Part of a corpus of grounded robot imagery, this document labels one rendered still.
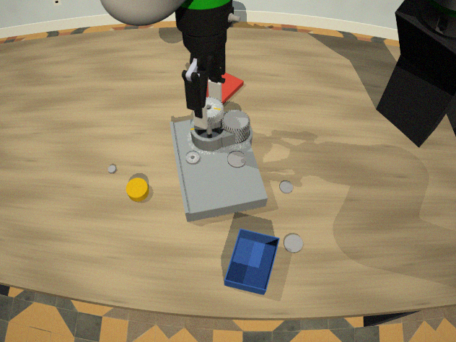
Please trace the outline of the white gear with yellow arrow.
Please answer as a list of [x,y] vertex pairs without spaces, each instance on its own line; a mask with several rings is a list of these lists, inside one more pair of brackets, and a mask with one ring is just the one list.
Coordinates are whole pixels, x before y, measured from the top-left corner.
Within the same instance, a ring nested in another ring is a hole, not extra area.
[[223,118],[224,115],[223,103],[219,99],[216,99],[214,97],[207,97],[206,105],[208,112],[208,125],[217,124]]

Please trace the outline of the blue open tray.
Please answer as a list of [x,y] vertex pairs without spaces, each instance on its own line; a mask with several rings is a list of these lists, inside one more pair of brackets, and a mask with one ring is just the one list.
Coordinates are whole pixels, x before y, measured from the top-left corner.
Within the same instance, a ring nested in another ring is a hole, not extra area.
[[279,242],[273,236],[246,229],[239,230],[237,239],[224,285],[264,295]]

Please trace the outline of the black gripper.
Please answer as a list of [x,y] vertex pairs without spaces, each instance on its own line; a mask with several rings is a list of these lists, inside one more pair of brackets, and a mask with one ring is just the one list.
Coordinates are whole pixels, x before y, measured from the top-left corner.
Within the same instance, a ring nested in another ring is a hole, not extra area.
[[222,84],[225,83],[222,75],[226,72],[227,31],[207,37],[190,36],[183,32],[182,34],[183,44],[190,51],[191,64],[188,71],[183,70],[182,72],[187,109],[193,111],[194,125],[207,129],[207,84],[209,97],[214,97],[222,102]]

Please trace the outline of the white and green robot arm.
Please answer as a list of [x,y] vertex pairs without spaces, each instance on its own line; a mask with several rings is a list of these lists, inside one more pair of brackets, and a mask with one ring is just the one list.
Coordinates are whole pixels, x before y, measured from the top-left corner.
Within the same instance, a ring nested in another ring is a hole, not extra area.
[[[106,12],[127,25],[152,25],[175,13],[186,35],[207,37],[227,30],[234,16],[232,0],[100,0]],[[416,0],[424,24],[437,35],[456,40],[456,0]],[[442,30],[442,31],[440,31]]]

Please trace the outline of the yellow disc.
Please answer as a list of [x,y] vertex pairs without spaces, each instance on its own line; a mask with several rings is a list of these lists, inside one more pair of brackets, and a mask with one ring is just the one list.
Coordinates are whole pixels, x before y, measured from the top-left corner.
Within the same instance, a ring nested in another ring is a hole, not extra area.
[[132,201],[143,201],[149,195],[149,188],[142,178],[130,180],[126,186],[126,192]]

